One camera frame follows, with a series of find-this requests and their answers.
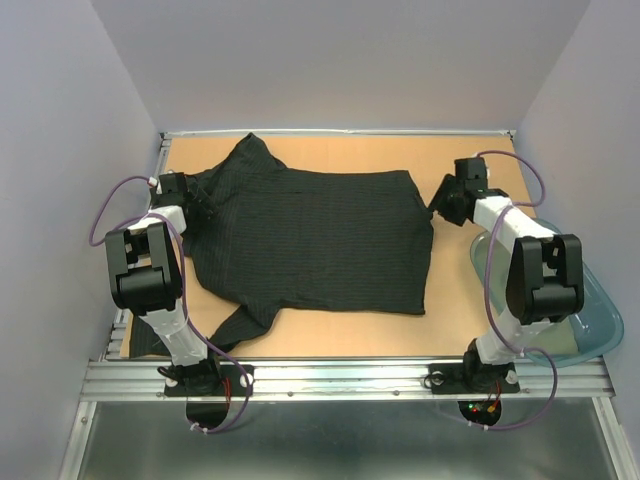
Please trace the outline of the black pinstriped long sleeve shirt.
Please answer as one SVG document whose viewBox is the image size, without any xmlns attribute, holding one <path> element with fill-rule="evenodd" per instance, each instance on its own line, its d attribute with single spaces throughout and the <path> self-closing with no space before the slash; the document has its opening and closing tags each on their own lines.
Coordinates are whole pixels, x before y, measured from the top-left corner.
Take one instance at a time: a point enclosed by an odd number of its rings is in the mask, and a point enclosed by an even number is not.
<svg viewBox="0 0 640 480">
<path fill-rule="evenodd" d="M 236 304 L 211 336 L 221 350 L 285 308 L 424 313 L 432 213 L 407 171 L 296 170 L 247 135 L 202 172 L 217 213 L 187 213 L 183 247 L 199 284 Z"/>
</svg>

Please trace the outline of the aluminium table frame rail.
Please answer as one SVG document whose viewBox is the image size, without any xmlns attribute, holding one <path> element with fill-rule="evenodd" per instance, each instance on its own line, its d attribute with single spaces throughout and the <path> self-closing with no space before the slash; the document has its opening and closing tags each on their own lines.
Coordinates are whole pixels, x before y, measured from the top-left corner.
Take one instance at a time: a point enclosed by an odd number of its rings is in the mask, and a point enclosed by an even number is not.
<svg viewBox="0 0 640 480">
<path fill-rule="evenodd" d="M 88 365 L 63 461 L 65 479 L 635 479 L 639 466 L 612 402 L 605 362 L 558 376 L 528 361 L 503 418 L 547 414 L 525 428 L 465 425 L 452 397 L 424 378 L 485 326 L 469 257 L 472 226 L 436 224 L 441 241 L 424 320 L 287 311 L 267 339 L 240 350 L 255 368 L 240 420 L 205 435 L 185 402 L 163 394 L 157 358 L 128 361 L 118 314 L 106 353 Z"/>
</svg>

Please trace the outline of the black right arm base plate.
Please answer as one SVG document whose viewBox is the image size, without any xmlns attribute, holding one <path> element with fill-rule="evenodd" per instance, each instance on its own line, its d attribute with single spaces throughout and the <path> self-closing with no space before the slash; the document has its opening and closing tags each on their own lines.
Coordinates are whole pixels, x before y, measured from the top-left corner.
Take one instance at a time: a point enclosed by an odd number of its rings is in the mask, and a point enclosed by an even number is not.
<svg viewBox="0 0 640 480">
<path fill-rule="evenodd" d="M 513 363 L 478 366 L 466 366 L 462 362 L 437 363 L 428 367 L 423 384 L 435 395 L 519 393 L 518 380 L 512 383 L 507 380 L 509 372 L 515 372 Z"/>
</svg>

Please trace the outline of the translucent blue plastic bin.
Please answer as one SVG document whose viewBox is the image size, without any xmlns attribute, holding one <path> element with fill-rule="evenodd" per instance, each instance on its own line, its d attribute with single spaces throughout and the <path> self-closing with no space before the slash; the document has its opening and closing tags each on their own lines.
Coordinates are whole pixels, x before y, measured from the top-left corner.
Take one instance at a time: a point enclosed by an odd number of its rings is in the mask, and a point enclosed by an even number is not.
<svg viewBox="0 0 640 480">
<path fill-rule="evenodd" d="M 525 355 L 566 367 L 621 342 L 622 317 L 583 263 L 577 236 L 540 221 L 523 232 L 504 223 L 496 236 L 479 235 L 470 256 L 485 304 L 496 311 L 475 341 L 481 363 L 503 365 Z"/>
</svg>

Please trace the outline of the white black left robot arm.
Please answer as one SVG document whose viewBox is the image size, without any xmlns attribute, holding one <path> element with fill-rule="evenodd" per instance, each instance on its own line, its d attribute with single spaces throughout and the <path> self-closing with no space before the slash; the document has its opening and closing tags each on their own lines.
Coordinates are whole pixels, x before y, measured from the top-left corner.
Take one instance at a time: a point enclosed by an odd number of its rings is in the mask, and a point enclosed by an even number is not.
<svg viewBox="0 0 640 480">
<path fill-rule="evenodd" d="M 148 177 L 151 207 L 139 219 L 105 234 L 112 298 L 144 322 L 166 348 L 171 365 L 158 372 L 171 395 L 209 396 L 222 386 L 216 355 L 189 326 L 185 287 L 173 241 L 187 229 L 186 214 L 210 211 L 183 173 Z"/>
</svg>

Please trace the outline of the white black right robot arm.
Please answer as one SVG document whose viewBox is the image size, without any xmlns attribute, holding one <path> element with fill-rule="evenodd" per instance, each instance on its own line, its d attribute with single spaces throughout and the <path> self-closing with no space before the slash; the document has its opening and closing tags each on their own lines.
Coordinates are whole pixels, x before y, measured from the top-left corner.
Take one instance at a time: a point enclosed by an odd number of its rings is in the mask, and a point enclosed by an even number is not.
<svg viewBox="0 0 640 480">
<path fill-rule="evenodd" d="M 494 387 L 516 392 L 514 360 L 531 353 L 536 336 L 583 308 L 582 244 L 573 234 L 543 227 L 523 212 L 523 203 L 490 187 L 482 153 L 454 164 L 430 207 L 452 224 L 484 228 L 490 254 L 496 246 L 506 249 L 506 306 L 488 317 L 488 332 L 470 343 L 461 362 L 432 367 L 424 383 L 435 394 L 485 393 Z"/>
</svg>

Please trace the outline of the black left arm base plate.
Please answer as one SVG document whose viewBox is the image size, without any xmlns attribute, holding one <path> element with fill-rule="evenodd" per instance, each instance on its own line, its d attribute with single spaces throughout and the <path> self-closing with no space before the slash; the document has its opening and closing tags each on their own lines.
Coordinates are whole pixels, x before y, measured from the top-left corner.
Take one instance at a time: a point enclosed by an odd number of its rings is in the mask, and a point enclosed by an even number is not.
<svg viewBox="0 0 640 480">
<path fill-rule="evenodd" d="M 189 367 L 160 366 L 157 372 L 165 380 L 167 397 L 234 397 L 245 396 L 252 390 L 233 364 L 203 361 Z"/>
</svg>

